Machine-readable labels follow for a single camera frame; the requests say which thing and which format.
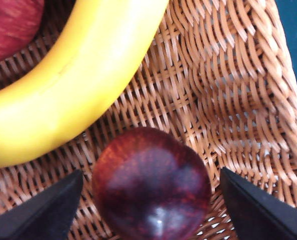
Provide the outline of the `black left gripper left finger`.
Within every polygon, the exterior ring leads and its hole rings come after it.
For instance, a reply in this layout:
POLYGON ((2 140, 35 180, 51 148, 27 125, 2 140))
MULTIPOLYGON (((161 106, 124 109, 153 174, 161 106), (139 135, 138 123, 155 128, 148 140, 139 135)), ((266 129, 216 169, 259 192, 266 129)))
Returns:
POLYGON ((76 215, 83 173, 75 170, 0 215, 0 240, 65 240, 76 215))

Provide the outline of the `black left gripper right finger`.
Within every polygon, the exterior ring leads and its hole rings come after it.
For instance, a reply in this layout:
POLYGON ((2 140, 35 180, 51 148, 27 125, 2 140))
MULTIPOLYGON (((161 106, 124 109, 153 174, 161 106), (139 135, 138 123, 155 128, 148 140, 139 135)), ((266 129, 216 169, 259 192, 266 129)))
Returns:
POLYGON ((220 188, 239 240, 297 240, 297 209, 224 167, 220 188))

